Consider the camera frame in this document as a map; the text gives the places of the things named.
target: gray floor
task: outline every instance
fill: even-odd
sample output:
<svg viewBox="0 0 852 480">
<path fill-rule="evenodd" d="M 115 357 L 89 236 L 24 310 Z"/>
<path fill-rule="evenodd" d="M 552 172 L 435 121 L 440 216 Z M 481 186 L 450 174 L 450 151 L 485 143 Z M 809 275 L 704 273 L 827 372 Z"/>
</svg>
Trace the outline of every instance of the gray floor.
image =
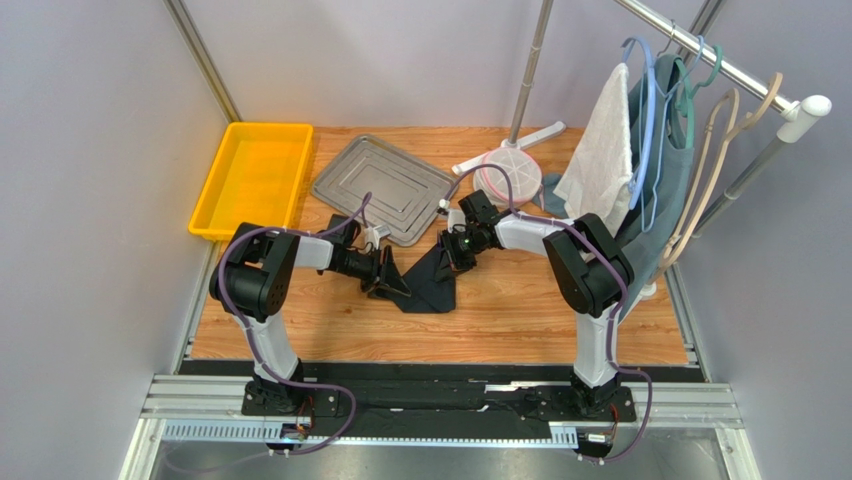
<svg viewBox="0 0 852 480">
<path fill-rule="evenodd" d="M 619 432 L 619 445 L 633 431 Z M 256 444 L 186 442 L 164 445 L 184 468 L 226 464 L 262 452 Z M 203 476 L 178 474 L 162 462 L 155 479 L 621 479 L 717 480 L 728 478 L 713 430 L 650 430 L 634 452 L 611 465 L 578 462 L 570 451 L 545 449 L 333 446 L 305 457 L 264 457 Z"/>
</svg>

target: beige hanger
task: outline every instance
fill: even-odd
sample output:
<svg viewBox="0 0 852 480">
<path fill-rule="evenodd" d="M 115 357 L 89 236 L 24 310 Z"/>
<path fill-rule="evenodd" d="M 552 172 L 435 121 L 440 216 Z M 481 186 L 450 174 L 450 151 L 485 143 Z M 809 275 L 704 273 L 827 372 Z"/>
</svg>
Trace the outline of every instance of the beige hanger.
<svg viewBox="0 0 852 480">
<path fill-rule="evenodd" d="M 731 90 L 728 90 L 716 106 L 713 107 L 713 110 L 710 112 L 710 116 L 707 118 L 707 126 L 704 127 L 704 146 L 701 150 L 701 156 L 698 159 L 698 164 L 694 167 L 692 172 L 692 179 L 690 180 L 692 188 L 690 189 L 689 196 L 684 204 L 683 213 L 680 215 L 677 226 L 675 227 L 672 236 L 669 238 L 669 241 L 666 243 L 666 248 L 663 250 L 663 255 L 660 258 L 660 266 L 657 268 L 657 271 L 654 273 L 651 281 L 655 281 L 659 278 L 663 272 L 677 261 L 681 253 L 683 253 L 683 250 L 686 248 L 686 244 L 689 242 L 689 238 L 692 236 L 692 232 L 698 225 L 698 220 L 701 218 L 701 214 L 704 213 L 704 209 L 707 208 L 707 203 L 710 201 L 710 195 L 713 193 L 716 181 L 719 179 L 719 173 L 722 171 L 722 165 L 725 163 L 725 157 L 728 154 L 728 145 L 737 137 L 737 135 L 752 128 L 758 121 L 760 121 L 763 114 L 766 113 L 766 110 L 768 110 L 772 105 L 775 95 L 778 94 L 783 78 L 784 76 L 781 73 L 776 72 L 775 75 L 772 76 L 772 80 L 769 82 L 769 91 L 766 94 L 766 98 L 763 99 L 763 102 L 761 102 L 757 110 L 755 110 L 754 113 L 747 112 L 736 124 L 734 122 L 736 121 L 737 112 L 740 108 L 740 94 L 737 89 L 732 88 Z M 692 202 L 695 200 L 695 195 L 698 192 L 701 172 L 703 172 L 704 162 L 707 159 L 707 153 L 710 150 L 710 140 L 713 137 L 713 124 L 716 122 L 716 115 L 719 113 L 719 110 L 726 103 L 731 106 L 731 114 L 725 128 L 725 137 L 719 144 L 719 148 L 716 152 L 716 160 L 713 164 L 710 178 L 707 180 L 707 185 L 704 186 L 701 199 L 696 204 L 692 216 L 690 216 L 689 211 L 692 207 Z"/>
</svg>

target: plastic container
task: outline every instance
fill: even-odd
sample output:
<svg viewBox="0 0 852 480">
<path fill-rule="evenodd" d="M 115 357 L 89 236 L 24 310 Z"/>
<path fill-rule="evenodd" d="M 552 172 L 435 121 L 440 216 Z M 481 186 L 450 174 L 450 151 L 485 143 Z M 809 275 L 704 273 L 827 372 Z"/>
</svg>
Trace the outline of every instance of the plastic container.
<svg viewBox="0 0 852 480">
<path fill-rule="evenodd" d="M 189 231 L 229 240 L 242 222 L 297 227 L 298 201 L 309 185 L 314 128 L 307 124 L 228 125 Z"/>
<path fill-rule="evenodd" d="M 523 150 L 502 147 L 492 150 L 483 164 L 492 163 L 503 167 L 512 183 L 512 201 L 516 207 L 529 202 L 541 188 L 541 168 Z M 501 208 L 509 206 L 509 189 L 503 174 L 494 168 L 480 168 L 473 172 L 474 190 L 482 190 L 491 203 Z"/>
</svg>

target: black cloth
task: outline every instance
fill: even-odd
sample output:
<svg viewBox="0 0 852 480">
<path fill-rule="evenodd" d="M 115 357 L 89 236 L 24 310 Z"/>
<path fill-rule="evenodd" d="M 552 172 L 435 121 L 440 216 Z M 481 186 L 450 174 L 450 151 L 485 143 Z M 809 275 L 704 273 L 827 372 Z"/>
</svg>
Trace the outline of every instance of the black cloth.
<svg viewBox="0 0 852 480">
<path fill-rule="evenodd" d="M 411 296 L 406 297 L 386 290 L 376 290 L 375 297 L 390 300 L 403 313 L 447 313 L 456 309 L 456 279 L 435 281 L 435 272 L 441 261 L 441 249 L 432 247 L 402 276 Z"/>
</svg>

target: white towel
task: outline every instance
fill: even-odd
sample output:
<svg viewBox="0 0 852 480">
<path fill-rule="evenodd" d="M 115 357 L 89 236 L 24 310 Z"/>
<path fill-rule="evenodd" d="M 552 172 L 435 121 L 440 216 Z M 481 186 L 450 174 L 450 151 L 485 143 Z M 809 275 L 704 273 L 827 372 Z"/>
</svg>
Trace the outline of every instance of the white towel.
<svg viewBox="0 0 852 480">
<path fill-rule="evenodd" d="M 595 213 L 612 235 L 629 210 L 633 175 L 627 112 L 627 66 L 619 64 L 601 91 L 583 138 L 553 193 L 570 218 Z"/>
</svg>

